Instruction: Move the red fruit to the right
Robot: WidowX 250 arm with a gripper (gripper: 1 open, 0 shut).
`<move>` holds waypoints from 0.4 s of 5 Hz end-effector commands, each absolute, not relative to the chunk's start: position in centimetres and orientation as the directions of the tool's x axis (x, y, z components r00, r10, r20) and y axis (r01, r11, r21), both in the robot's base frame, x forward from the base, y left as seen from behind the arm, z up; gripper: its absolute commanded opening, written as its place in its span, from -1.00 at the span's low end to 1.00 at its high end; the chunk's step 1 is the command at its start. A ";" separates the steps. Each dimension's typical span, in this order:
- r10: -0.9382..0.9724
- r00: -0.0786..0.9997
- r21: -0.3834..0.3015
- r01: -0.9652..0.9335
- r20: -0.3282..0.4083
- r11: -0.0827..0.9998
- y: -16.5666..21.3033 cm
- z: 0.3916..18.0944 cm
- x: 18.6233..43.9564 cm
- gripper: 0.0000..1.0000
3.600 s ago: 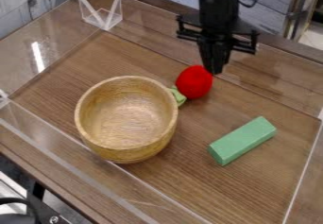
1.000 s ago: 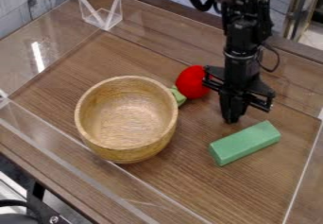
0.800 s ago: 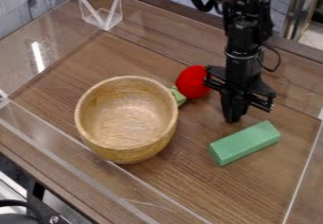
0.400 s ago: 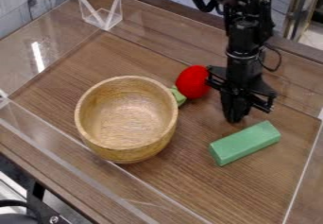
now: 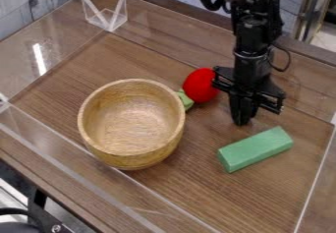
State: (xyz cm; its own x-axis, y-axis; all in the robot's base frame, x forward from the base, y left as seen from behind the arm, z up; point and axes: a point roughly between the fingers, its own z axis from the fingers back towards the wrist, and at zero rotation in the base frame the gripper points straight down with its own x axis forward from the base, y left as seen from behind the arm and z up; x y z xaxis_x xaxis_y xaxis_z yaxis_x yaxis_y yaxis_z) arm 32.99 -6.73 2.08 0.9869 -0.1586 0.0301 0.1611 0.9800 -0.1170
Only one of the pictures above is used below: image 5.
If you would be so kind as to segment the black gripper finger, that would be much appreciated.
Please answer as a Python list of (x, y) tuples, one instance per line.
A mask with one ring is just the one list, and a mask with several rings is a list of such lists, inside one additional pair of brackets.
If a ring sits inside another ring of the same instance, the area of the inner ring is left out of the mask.
[(229, 93), (229, 111), (233, 123), (237, 126), (247, 124), (255, 116), (258, 105), (250, 96), (241, 95), (238, 92)]

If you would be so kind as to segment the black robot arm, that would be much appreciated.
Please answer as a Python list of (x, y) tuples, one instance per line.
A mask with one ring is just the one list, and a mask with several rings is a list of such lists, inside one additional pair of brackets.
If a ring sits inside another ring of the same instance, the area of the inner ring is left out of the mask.
[(234, 35), (233, 66), (214, 66), (211, 86), (227, 93), (233, 123), (243, 126), (259, 109), (282, 111), (286, 94), (273, 83), (277, 39), (282, 35), (281, 0), (199, 0), (210, 11), (230, 15)]

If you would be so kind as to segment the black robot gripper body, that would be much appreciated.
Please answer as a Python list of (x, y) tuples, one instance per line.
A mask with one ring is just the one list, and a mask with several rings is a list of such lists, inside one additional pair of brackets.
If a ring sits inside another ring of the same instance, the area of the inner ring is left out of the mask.
[(234, 54), (231, 67), (214, 66), (211, 86), (229, 93), (238, 92), (250, 96), (258, 108), (279, 114), (283, 108), (286, 94), (271, 80), (269, 55), (242, 56)]

